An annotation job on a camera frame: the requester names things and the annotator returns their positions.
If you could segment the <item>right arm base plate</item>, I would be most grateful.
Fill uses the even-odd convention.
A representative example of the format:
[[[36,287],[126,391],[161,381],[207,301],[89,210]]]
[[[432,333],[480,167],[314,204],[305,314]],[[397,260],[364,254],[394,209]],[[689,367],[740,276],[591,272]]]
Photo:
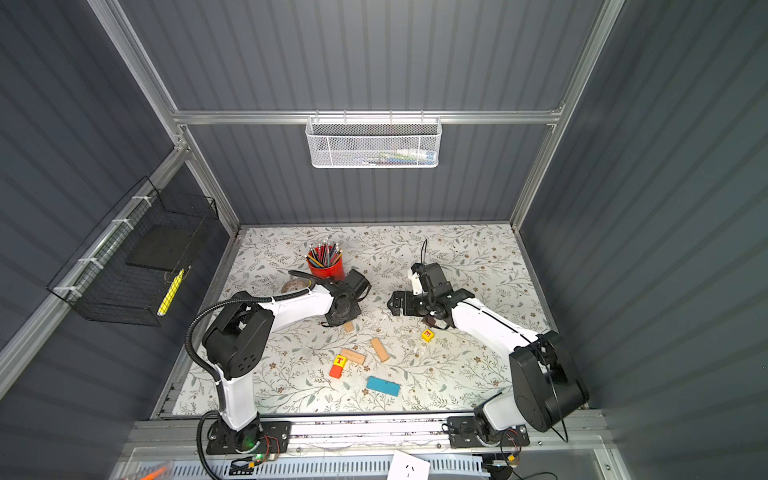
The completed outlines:
[[[520,449],[530,445],[527,429],[524,425],[494,430],[487,422],[475,416],[450,416],[441,425],[441,430],[448,435],[449,444],[454,449],[480,447],[511,447]]]

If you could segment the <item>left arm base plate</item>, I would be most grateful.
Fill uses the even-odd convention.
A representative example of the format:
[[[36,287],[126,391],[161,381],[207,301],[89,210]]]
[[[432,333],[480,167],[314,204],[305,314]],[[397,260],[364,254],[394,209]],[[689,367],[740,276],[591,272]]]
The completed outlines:
[[[293,424],[288,421],[253,422],[242,431],[215,420],[205,432],[208,455],[278,455],[285,453]]]

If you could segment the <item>red pencil cup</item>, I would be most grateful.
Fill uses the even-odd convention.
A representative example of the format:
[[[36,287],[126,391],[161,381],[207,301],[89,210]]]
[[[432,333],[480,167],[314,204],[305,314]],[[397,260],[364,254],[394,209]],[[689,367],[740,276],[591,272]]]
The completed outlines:
[[[341,281],[345,278],[343,267],[343,254],[334,253],[325,261],[324,252],[318,249],[312,249],[306,257],[312,275],[334,281]]]

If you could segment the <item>red yellow T block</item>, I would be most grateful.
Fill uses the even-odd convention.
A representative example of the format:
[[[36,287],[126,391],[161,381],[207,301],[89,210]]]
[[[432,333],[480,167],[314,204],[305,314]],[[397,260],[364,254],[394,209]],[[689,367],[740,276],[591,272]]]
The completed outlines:
[[[348,362],[348,359],[345,356],[337,355],[334,358],[334,361],[330,368],[329,376],[331,378],[340,379],[343,375],[343,371],[346,367],[347,362]]]

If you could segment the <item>tape roll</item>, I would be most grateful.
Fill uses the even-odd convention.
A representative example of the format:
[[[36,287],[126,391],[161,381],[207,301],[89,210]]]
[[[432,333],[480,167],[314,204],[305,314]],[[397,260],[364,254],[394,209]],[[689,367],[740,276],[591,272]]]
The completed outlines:
[[[287,281],[281,288],[282,294],[287,294],[304,289],[307,286],[305,280],[299,278],[293,278]]]

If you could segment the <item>yellow marker in black basket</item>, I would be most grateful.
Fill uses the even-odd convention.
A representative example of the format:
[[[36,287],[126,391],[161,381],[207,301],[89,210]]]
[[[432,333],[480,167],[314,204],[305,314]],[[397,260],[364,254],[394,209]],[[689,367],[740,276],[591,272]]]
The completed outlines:
[[[166,294],[164,295],[163,299],[161,300],[158,309],[156,311],[156,315],[158,317],[163,317],[168,313],[168,310],[170,309],[170,306],[175,299],[175,296],[185,278],[185,270],[181,269],[177,275],[173,278],[171,281]]]

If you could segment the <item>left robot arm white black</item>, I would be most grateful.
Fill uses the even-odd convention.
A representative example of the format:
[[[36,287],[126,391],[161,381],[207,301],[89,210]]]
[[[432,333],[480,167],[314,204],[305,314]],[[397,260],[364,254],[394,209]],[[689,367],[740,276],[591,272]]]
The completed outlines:
[[[371,289],[368,279],[356,270],[342,280],[298,270],[288,274],[308,285],[270,297],[237,292],[203,308],[185,334],[187,355],[214,381],[218,408],[213,415],[222,436],[234,441],[229,449],[238,453],[256,450],[267,438],[248,381],[270,335],[311,317],[324,317],[326,328],[340,327],[361,314],[360,302]]]

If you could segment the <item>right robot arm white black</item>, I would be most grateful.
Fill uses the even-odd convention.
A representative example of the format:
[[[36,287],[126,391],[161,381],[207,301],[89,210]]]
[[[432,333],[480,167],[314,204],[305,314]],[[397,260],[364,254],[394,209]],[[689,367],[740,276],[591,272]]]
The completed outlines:
[[[512,389],[474,408],[473,416],[444,424],[454,448],[527,444],[528,429],[570,441],[565,418],[589,401],[583,377],[555,331],[536,333],[494,312],[466,289],[455,289],[437,263],[415,263],[411,289],[394,291],[394,316],[419,317],[431,327],[464,332],[509,363]]]

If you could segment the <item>coloured pencils bunch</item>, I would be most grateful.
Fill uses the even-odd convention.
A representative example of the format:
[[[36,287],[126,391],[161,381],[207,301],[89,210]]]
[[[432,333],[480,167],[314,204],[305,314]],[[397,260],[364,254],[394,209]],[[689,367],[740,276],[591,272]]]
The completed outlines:
[[[336,242],[321,242],[311,245],[306,259],[309,265],[317,269],[335,267],[342,261],[343,251]]]

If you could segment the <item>white power socket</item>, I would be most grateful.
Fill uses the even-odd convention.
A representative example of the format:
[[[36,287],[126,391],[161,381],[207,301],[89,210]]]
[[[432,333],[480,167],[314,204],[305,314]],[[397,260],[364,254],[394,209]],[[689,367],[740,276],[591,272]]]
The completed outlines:
[[[395,451],[390,462],[387,480],[427,480],[431,464],[413,455]]]

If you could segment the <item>markers in white basket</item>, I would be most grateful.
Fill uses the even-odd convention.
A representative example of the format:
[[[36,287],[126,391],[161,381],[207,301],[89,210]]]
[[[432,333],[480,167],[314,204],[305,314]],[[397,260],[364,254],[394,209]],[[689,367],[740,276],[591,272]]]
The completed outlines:
[[[436,166],[438,152],[435,150],[408,148],[369,152],[357,161],[368,165],[380,166]]]

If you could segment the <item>teal block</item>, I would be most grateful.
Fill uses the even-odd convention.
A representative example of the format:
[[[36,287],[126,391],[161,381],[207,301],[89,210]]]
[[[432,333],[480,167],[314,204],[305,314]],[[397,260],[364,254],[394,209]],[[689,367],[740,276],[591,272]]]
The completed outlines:
[[[371,391],[397,397],[400,393],[401,386],[391,381],[369,376],[367,378],[366,388]]]

